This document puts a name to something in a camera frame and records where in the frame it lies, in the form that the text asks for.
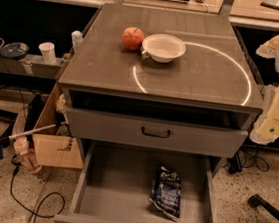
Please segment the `dark blue bowl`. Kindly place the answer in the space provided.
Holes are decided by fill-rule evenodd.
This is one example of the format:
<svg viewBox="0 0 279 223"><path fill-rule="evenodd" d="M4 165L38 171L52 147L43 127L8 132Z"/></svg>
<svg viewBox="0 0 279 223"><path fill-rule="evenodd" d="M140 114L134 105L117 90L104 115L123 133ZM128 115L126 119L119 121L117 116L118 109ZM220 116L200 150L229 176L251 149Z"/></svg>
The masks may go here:
<svg viewBox="0 0 279 223"><path fill-rule="evenodd" d="M20 60L23 59L29 48L25 43L14 42L6 44L1 50L0 54L4 58L8 58L10 60Z"/></svg>

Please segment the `black chair leg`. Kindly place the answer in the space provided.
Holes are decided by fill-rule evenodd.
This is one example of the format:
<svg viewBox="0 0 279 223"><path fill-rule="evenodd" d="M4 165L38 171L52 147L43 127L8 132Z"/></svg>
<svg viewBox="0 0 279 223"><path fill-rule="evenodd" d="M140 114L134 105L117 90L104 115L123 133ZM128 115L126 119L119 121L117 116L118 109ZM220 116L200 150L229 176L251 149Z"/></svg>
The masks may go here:
<svg viewBox="0 0 279 223"><path fill-rule="evenodd" d="M268 203L266 200L262 199L258 194L251 196L248 199L248 204L251 208L262 206L267 210L277 221L279 221L279 210L277 210L273 205Z"/></svg>

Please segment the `red apple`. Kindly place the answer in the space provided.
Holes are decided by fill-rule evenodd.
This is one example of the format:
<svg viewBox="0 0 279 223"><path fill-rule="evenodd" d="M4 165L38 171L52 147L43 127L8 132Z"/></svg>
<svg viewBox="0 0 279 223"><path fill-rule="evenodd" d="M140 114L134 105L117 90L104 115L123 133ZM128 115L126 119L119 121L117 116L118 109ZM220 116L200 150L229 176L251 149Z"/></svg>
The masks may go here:
<svg viewBox="0 0 279 223"><path fill-rule="evenodd" d="M136 51L140 48L144 38L145 35L141 29L136 27L129 27L122 32L121 41L125 49Z"/></svg>

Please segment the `white bowl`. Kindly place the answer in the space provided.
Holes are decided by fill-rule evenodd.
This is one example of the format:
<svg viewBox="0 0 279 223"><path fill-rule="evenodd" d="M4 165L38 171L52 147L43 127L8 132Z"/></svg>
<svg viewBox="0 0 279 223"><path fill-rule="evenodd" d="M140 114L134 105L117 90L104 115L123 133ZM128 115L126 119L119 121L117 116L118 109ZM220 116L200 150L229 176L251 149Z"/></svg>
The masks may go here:
<svg viewBox="0 0 279 223"><path fill-rule="evenodd" d="M140 51L144 58L151 57L156 62L170 63L186 52L186 46L179 38L160 33L146 37Z"/></svg>

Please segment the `blue chip bag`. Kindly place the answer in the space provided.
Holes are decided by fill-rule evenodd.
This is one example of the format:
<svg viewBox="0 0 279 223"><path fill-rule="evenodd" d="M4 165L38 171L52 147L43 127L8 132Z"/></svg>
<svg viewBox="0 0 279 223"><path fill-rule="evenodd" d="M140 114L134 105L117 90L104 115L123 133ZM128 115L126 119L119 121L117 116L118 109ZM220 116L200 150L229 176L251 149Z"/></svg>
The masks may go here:
<svg viewBox="0 0 279 223"><path fill-rule="evenodd" d="M181 181L176 172L160 167L152 183L150 201L173 221L180 219Z"/></svg>

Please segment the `grey open middle drawer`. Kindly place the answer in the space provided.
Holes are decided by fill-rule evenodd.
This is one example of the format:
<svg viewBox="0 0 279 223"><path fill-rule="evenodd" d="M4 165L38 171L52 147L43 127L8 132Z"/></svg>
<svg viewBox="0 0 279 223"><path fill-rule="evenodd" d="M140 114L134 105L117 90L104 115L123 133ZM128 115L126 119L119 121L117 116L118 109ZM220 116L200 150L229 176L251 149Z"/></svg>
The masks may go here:
<svg viewBox="0 0 279 223"><path fill-rule="evenodd" d="M180 218L169 219L150 201L159 167L181 178ZM90 147L70 211L55 223L217 223L206 156L105 145Z"/></svg>

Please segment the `white plastic bottle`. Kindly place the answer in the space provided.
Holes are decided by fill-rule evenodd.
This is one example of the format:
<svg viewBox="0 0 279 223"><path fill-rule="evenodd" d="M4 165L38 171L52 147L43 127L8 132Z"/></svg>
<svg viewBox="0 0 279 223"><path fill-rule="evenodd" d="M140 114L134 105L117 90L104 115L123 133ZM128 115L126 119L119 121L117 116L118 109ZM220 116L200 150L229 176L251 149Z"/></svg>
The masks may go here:
<svg viewBox="0 0 279 223"><path fill-rule="evenodd" d="M78 48L81 46L82 42L83 42L83 34L81 31L74 31L71 33L71 39L72 39L72 44L73 44L73 51L77 52Z"/></svg>

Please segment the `white paper cup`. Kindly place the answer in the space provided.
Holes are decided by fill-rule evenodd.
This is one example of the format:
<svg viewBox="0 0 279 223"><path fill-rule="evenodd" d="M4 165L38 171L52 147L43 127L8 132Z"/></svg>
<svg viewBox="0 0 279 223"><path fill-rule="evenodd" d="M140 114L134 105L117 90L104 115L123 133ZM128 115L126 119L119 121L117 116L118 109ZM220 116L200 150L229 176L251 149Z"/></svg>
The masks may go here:
<svg viewBox="0 0 279 223"><path fill-rule="evenodd" d="M44 42L38 46L42 57L47 64L55 64L55 46L52 42Z"/></svg>

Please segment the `grey-handled tool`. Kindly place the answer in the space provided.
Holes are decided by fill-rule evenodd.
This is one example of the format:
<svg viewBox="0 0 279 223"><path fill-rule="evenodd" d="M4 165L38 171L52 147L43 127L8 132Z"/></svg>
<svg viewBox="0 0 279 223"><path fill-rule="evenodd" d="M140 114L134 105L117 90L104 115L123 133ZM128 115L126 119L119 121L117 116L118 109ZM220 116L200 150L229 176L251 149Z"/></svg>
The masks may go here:
<svg viewBox="0 0 279 223"><path fill-rule="evenodd" d="M4 142L9 142L10 140L13 140L13 139L15 140L16 138L19 138L19 137L22 137L22 136L26 137L26 136L28 136L30 134L33 135L33 134L38 133L40 131L45 131L45 130L48 130L48 129L53 129L55 127L60 127L62 125L66 125L66 122L62 122L62 123L57 122L55 124L50 124L50 125L46 125L44 127L39 127L39 128L36 128L36 129L31 129L29 131L22 132L22 133L19 133L19 134L12 134L12 135L10 135L8 137L3 136L3 137L0 138L0 144L3 144Z"/></svg>

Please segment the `grey drawer cabinet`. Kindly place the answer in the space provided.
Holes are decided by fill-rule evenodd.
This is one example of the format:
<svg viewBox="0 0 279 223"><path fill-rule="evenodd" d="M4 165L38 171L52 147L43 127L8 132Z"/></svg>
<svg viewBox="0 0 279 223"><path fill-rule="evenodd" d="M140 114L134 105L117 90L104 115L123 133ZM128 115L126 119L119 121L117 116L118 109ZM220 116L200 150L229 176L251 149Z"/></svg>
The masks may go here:
<svg viewBox="0 0 279 223"><path fill-rule="evenodd" d="M127 52L130 26L176 36L187 51L165 64ZM102 7L59 83L68 108L247 133L263 101L226 19L119 4Z"/></svg>

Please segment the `cardboard box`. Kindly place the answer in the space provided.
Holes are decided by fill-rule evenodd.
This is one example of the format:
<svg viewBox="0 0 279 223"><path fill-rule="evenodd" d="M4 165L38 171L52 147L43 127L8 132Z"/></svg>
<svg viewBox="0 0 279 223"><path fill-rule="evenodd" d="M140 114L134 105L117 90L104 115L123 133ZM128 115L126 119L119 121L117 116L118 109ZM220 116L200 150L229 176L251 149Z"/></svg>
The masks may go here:
<svg viewBox="0 0 279 223"><path fill-rule="evenodd" d="M56 84L47 98L35 128L43 128L65 120L64 115L56 108L60 95L62 90ZM35 132L32 138L39 165L74 169L83 167L84 159L80 154L78 142L75 137L70 137L66 125Z"/></svg>

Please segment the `grey top drawer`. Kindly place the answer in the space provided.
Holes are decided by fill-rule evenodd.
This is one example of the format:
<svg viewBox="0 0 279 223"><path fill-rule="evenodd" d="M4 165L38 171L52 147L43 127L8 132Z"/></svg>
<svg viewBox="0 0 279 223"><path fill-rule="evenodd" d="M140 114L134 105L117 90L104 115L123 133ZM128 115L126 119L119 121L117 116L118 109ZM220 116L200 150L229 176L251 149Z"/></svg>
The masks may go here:
<svg viewBox="0 0 279 223"><path fill-rule="evenodd" d="M67 119L78 138L225 158L234 156L248 135L245 130L78 108L69 108Z"/></svg>

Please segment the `pink spray bottle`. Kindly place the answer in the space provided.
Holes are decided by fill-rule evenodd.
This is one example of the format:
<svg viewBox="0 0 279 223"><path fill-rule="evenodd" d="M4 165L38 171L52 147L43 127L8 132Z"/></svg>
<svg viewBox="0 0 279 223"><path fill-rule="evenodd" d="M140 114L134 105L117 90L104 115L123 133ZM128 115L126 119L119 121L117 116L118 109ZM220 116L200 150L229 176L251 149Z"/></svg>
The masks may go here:
<svg viewBox="0 0 279 223"><path fill-rule="evenodd" d="M19 137L14 142L14 150L17 157L14 162L21 163L22 166L30 173L40 172L42 166L37 162L34 149L30 146L26 137Z"/></svg>

